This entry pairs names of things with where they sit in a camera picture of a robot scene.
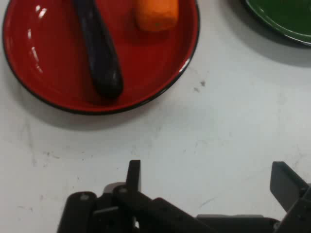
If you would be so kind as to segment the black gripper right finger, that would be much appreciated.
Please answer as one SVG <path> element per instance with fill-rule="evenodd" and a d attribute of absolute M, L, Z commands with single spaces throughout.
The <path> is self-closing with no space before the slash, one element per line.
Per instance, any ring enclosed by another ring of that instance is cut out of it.
<path fill-rule="evenodd" d="M 270 191 L 285 210 L 285 217 L 275 227 L 276 233 L 311 231 L 311 186 L 285 162 L 273 162 Z"/>

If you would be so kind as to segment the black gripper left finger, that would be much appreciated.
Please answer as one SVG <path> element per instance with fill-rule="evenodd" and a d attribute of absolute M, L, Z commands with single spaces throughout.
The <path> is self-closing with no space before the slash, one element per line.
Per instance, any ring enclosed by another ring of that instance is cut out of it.
<path fill-rule="evenodd" d="M 212 233 L 213 228 L 164 199 L 140 192 L 140 161 L 131 160 L 126 181 L 110 193 L 71 194 L 59 233 Z"/>

